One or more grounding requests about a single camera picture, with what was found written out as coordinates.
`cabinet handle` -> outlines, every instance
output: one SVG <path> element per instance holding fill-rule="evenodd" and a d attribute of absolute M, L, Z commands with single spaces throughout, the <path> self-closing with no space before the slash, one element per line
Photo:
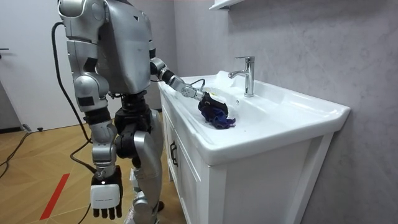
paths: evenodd
<path fill-rule="evenodd" d="M 171 150 L 171 156 L 172 156 L 172 160 L 173 160 L 173 164 L 176 165 L 178 167 L 178 162 L 177 162 L 177 158 L 174 156 L 174 151 L 177 150 L 177 146 L 174 145 L 174 147 Z"/>
<path fill-rule="evenodd" d="M 175 146 L 175 141 L 173 141 L 172 144 L 170 144 L 170 155 L 173 155 L 173 146 Z"/>

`faucet handle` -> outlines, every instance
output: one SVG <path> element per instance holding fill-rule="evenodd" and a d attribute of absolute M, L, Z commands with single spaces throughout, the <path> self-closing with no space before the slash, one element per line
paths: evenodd
<path fill-rule="evenodd" d="M 235 57 L 236 59 L 244 58 L 246 63 L 252 63 L 255 60 L 255 56 L 242 56 L 242 57 Z"/>

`sink basin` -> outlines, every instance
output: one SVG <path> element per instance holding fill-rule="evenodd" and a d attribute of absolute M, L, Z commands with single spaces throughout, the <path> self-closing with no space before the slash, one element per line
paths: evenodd
<path fill-rule="evenodd" d="M 259 81 L 254 84 L 255 96 L 246 98 L 244 77 L 230 79 L 224 71 L 183 79 L 192 83 L 200 78 L 206 80 L 205 91 L 227 104 L 229 118 L 236 118 L 234 128 L 215 129 L 200 114 L 197 100 L 183 97 L 164 83 L 159 83 L 159 88 L 209 165 L 334 133 L 341 129 L 350 111 L 347 106 Z"/>

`robot finger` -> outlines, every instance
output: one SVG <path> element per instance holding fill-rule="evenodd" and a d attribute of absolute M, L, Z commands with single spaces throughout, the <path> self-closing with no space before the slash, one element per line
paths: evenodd
<path fill-rule="evenodd" d="M 111 220 L 114 220 L 114 208 L 110 208 L 110 209 L 109 209 L 109 218 L 110 218 Z"/>
<path fill-rule="evenodd" d="M 120 200 L 120 203 L 118 206 L 116 206 L 116 216 L 118 218 L 122 217 L 122 201 Z"/>
<path fill-rule="evenodd" d="M 99 217 L 99 215 L 100 215 L 100 210 L 94 208 L 94 209 L 93 209 L 93 215 L 94 215 L 95 218 Z"/>
<path fill-rule="evenodd" d="M 108 209 L 101 209 L 101 214 L 103 218 L 107 218 L 108 217 Z"/>

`black cable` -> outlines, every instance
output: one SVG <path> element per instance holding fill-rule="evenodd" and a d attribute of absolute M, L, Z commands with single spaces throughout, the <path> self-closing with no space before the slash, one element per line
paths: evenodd
<path fill-rule="evenodd" d="M 88 204 L 88 208 L 87 208 L 85 215 L 83 216 L 83 218 L 81 218 L 80 222 L 78 222 L 77 224 L 81 224 L 82 221 L 86 218 L 88 211 L 90 211 L 90 207 L 91 207 L 91 203 Z"/>
<path fill-rule="evenodd" d="M 204 78 L 201 78 L 201 79 L 199 79 L 199 80 L 194 81 L 193 83 L 191 83 L 191 85 L 193 85 L 193 84 L 195 84 L 195 83 L 198 83 L 198 82 L 200 82 L 200 81 L 203 82 L 203 83 L 202 83 L 202 86 L 205 86 L 206 80 L 205 80 Z"/>
<path fill-rule="evenodd" d="M 75 162 L 77 162 L 77 163 L 79 163 L 79 164 L 85 166 L 88 170 L 90 170 L 93 174 L 95 174 L 95 172 L 96 172 L 97 170 L 96 170 L 94 167 L 92 167 L 92 166 L 88 165 L 87 163 L 84 163 L 83 161 L 80 161 L 80 160 L 78 160 L 76 157 L 74 157 L 74 155 L 75 155 L 77 152 L 79 152 L 80 150 L 82 150 L 84 147 L 86 147 L 86 146 L 88 145 L 88 143 L 90 143 L 90 142 L 87 141 L 86 143 L 84 143 L 84 145 L 80 146 L 80 148 L 76 149 L 73 153 L 71 153 L 71 154 L 70 154 L 70 158 L 71 158 L 73 161 L 75 161 Z"/>
<path fill-rule="evenodd" d="M 77 120 L 79 122 L 80 128 L 83 131 L 83 134 L 85 135 L 86 140 L 89 141 L 90 143 L 93 143 L 91 141 L 91 139 L 87 135 L 86 129 L 83 126 L 83 123 L 81 122 L 79 114 L 77 113 L 77 110 L 76 110 L 75 106 L 73 105 L 72 100 L 70 100 L 67 91 L 65 90 L 65 88 L 62 85 L 61 74 L 60 74 L 60 66 L 59 66 L 59 63 L 58 63 L 57 43 L 55 41 L 55 31 L 57 30 L 57 27 L 60 26 L 60 25 L 63 25 L 63 23 L 62 22 L 57 22 L 56 24 L 54 24 L 54 26 L 52 27 L 52 30 L 51 30 L 52 51 L 53 51 L 53 54 L 54 54 L 54 64 L 55 64 L 55 71 L 57 73 L 58 84 L 59 84 L 59 86 L 60 86 L 60 88 L 62 90 L 63 95 L 65 96 L 65 98 L 67 99 L 70 107 L 72 108 L 73 113 L 75 114 L 75 116 L 76 116 L 76 118 L 77 118 Z"/>
<path fill-rule="evenodd" d="M 31 133 L 26 133 L 26 134 L 24 135 L 24 137 L 22 137 L 21 141 L 19 141 L 18 146 L 17 146 L 17 147 L 13 150 L 13 152 L 7 157 L 6 161 L 4 161 L 2 164 L 0 164 L 0 167 L 3 166 L 4 164 L 6 165 L 5 170 L 4 170 L 3 173 L 0 175 L 0 179 L 1 179 L 1 177 L 4 176 L 4 174 L 6 174 L 6 172 L 7 172 L 7 170 L 8 170 L 8 167 L 9 167 L 9 163 L 8 163 L 8 162 L 14 157 L 15 153 L 17 152 L 17 150 L 20 148 L 20 146 L 22 145 L 22 143 L 24 143 L 25 138 L 26 138 L 27 136 L 29 136 L 30 134 L 31 134 Z"/>

